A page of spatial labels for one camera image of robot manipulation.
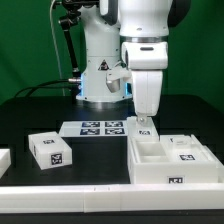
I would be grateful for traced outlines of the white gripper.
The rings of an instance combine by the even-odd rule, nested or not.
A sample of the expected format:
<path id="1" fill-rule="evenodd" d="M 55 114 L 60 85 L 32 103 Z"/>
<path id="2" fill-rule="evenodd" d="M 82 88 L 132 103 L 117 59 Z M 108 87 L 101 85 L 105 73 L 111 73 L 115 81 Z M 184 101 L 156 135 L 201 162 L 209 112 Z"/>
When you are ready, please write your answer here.
<path id="1" fill-rule="evenodd" d="M 168 67 L 168 43 L 122 43 L 122 60 L 130 72 L 138 122 L 157 114 L 163 80 Z"/>

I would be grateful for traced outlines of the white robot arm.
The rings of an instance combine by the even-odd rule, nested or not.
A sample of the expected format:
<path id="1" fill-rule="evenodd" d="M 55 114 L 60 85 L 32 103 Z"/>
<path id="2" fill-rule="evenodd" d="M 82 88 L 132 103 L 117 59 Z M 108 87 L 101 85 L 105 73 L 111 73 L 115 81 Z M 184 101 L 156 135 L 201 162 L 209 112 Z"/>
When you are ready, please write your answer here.
<path id="1" fill-rule="evenodd" d="M 131 98 L 144 125 L 157 114 L 168 35 L 190 10 L 191 0 L 84 0 L 86 68 L 77 99 L 95 106 Z"/>

